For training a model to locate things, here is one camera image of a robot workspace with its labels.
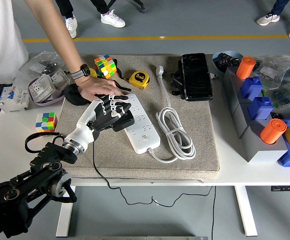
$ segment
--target white table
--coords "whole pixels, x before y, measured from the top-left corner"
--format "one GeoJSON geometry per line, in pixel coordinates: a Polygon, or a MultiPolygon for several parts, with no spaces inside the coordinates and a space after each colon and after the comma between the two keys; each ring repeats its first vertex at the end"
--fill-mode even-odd
{"type": "MultiPolygon", "coordinates": [[[[209,64],[212,73],[213,64],[209,64]]],[[[31,78],[19,73],[15,85],[21,90],[27,89],[31,78]]],[[[204,182],[196,180],[152,180],[152,179],[110,179],[112,186],[234,186],[241,210],[245,233],[257,236],[251,206],[245,186],[290,185],[290,167],[275,163],[248,163],[241,140],[237,137],[221,80],[213,81],[214,99],[210,101],[215,140],[220,162],[220,175],[215,180],[204,182]]],[[[29,162],[36,155],[24,148],[25,139],[35,133],[36,116],[39,113],[55,112],[60,116],[62,101],[50,106],[40,107],[30,103],[28,110],[0,113],[0,183],[29,170],[29,162]]],[[[51,141],[50,137],[41,137],[30,142],[29,147],[39,150],[51,141]]],[[[75,186],[106,186],[100,178],[74,178],[75,186]]],[[[60,213],[57,237],[67,236],[71,204],[63,204],[60,213]]]]}

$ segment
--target robot finger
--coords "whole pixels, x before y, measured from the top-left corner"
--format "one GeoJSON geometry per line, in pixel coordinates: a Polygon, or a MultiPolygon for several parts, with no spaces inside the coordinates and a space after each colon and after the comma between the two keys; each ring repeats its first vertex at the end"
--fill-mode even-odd
{"type": "Polygon", "coordinates": [[[128,100],[128,97],[127,96],[123,96],[123,95],[111,94],[111,95],[108,95],[108,96],[109,96],[109,100],[117,100],[117,99],[128,100]]]}

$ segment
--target black pants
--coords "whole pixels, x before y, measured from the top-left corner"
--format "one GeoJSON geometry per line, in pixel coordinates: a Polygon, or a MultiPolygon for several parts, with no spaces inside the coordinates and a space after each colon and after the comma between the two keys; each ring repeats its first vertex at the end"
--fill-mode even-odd
{"type": "Polygon", "coordinates": [[[279,16],[288,2],[289,0],[277,0],[271,13],[279,16]]]}
{"type": "MultiPolygon", "coordinates": [[[[91,3],[97,8],[97,11],[101,14],[105,14],[109,11],[107,3],[105,0],[90,0],[91,3]]],[[[72,12],[74,11],[73,6],[69,0],[56,0],[59,7],[60,14],[65,18],[72,17],[72,12]]]]}

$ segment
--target gray floor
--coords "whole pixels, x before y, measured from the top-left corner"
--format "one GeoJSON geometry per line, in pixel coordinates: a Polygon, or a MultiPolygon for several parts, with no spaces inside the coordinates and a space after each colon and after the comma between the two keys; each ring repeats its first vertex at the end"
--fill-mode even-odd
{"type": "MultiPolygon", "coordinates": [[[[272,8],[274,0],[144,0],[146,13],[132,0],[118,0],[112,9],[126,21],[118,29],[100,22],[88,0],[72,0],[78,19],[77,38],[144,36],[211,36],[199,40],[77,41],[82,54],[214,54],[237,51],[244,56],[290,55],[290,3],[282,19],[266,27],[255,21],[272,8]],[[224,36],[236,36],[226,39],[224,36]],[[271,36],[271,38],[250,38],[271,36]]],[[[44,32],[20,0],[13,0],[14,17],[24,39],[44,39],[44,32]]],[[[30,53],[51,51],[48,42],[27,43],[30,53]]],[[[208,187],[123,187],[128,201],[172,204],[181,193],[204,194],[208,187]]],[[[271,192],[269,186],[247,187],[257,240],[290,240],[290,192],[271,192]]],[[[69,239],[84,236],[205,236],[211,239],[214,188],[209,196],[182,196],[171,208],[128,206],[119,191],[107,187],[78,187],[69,239]]],[[[15,240],[55,239],[60,203],[50,202],[34,219],[29,232],[15,240]]],[[[245,234],[235,190],[217,187],[215,240],[243,240],[245,234]]],[[[0,240],[6,239],[0,234],[0,240]]]]}

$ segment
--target black phone case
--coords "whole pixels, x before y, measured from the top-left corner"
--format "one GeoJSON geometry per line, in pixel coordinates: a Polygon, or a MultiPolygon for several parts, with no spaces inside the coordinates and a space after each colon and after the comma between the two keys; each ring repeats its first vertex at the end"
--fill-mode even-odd
{"type": "Polygon", "coordinates": [[[181,64],[185,100],[212,100],[213,91],[206,55],[204,53],[182,55],[181,64]]]}

